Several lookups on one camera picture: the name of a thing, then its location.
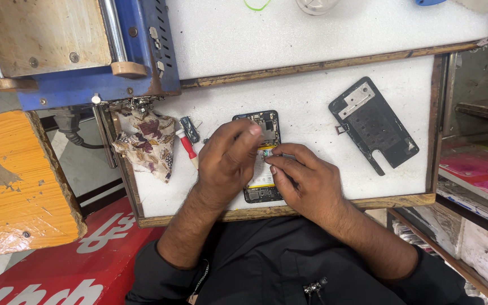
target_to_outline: red sign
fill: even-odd
[[[90,215],[83,239],[39,249],[0,275],[0,305],[123,304],[135,254],[164,228],[139,229],[127,198]]]

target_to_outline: floral cloth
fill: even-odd
[[[122,131],[112,146],[133,164],[142,165],[156,178],[168,183],[173,167],[173,145],[176,120],[148,111],[144,114],[128,108],[111,107],[120,121],[127,121],[138,132],[127,135]]]

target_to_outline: grey floor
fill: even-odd
[[[453,105],[461,101],[476,101],[488,98],[488,47],[477,52],[462,52],[460,67],[456,71]],[[20,108],[16,94],[0,93],[0,113]],[[39,115],[48,115],[45,111]],[[471,133],[470,125],[459,122],[459,115],[452,118],[452,126],[457,132]],[[82,136],[90,144],[100,144],[101,139],[94,120],[80,125]],[[52,140],[56,131],[48,132]],[[59,158],[65,176],[76,196],[80,196],[120,177],[118,169],[109,169],[102,149],[89,150],[67,144]],[[6,269],[24,259],[31,251],[13,253]]]

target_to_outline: foam pad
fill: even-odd
[[[247,0],[262,7],[267,0]],[[243,0],[168,2],[180,79],[473,41],[488,36],[488,13],[445,1],[342,0],[309,16],[295,0],[262,11]]]
[[[208,138],[235,114],[276,110],[281,142],[307,145],[317,156],[340,168],[344,194],[349,199],[417,194],[425,191],[427,175],[430,79],[433,57],[354,66],[235,84],[184,90],[179,97],[156,102],[159,114],[191,116],[201,138]],[[385,171],[380,177],[348,135],[336,135],[338,122],[329,103],[363,76],[383,94],[421,151],[396,169],[379,152],[373,154]],[[122,128],[135,132],[129,125]],[[199,153],[203,144],[195,144]],[[161,182],[141,166],[134,166],[137,188],[146,217],[173,215],[197,180],[197,170],[177,140],[173,176]],[[283,201],[248,204],[240,193],[227,209],[278,206]]]

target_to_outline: hairy arm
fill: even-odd
[[[197,184],[157,243],[166,262],[183,270],[197,265],[214,222],[252,178],[261,140],[261,127],[248,119],[214,132],[199,153]]]
[[[417,265],[416,249],[357,211],[342,196],[336,166],[300,144],[284,143],[272,152],[297,159],[271,156],[265,161],[272,165],[274,183],[289,206],[353,248],[376,277],[395,280],[411,274]]]

